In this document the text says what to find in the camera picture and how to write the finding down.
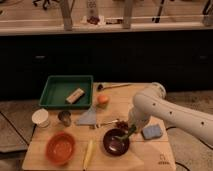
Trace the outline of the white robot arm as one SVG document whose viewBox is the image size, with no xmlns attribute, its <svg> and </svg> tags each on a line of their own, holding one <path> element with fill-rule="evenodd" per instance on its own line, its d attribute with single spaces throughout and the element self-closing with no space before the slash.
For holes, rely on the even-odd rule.
<svg viewBox="0 0 213 171">
<path fill-rule="evenodd" d="M 213 146 L 213 115 L 171 103 L 165 99 L 166 90 L 154 82 L 138 91 L 129 110 L 129 124 L 141 130 L 151 116 L 174 124 Z"/>
</svg>

